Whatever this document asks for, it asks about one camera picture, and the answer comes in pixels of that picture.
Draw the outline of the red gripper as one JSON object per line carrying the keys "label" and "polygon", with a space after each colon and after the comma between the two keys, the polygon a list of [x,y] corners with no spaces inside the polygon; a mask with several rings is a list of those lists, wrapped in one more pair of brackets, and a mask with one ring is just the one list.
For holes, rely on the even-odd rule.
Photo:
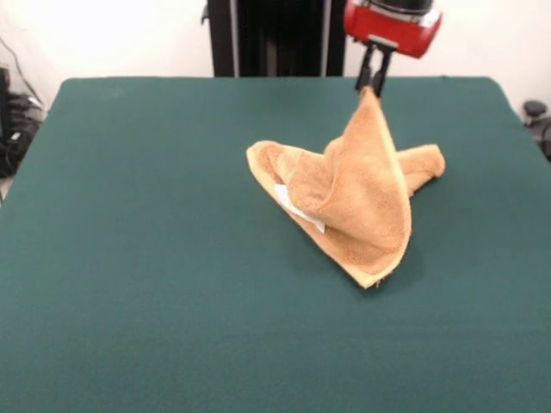
{"label": "red gripper", "polygon": [[365,44],[356,91],[371,84],[373,43],[384,45],[377,46],[382,60],[372,79],[372,89],[381,97],[393,50],[415,59],[422,58],[442,21],[443,13],[435,9],[431,1],[348,1],[344,8],[344,32],[354,41]]}

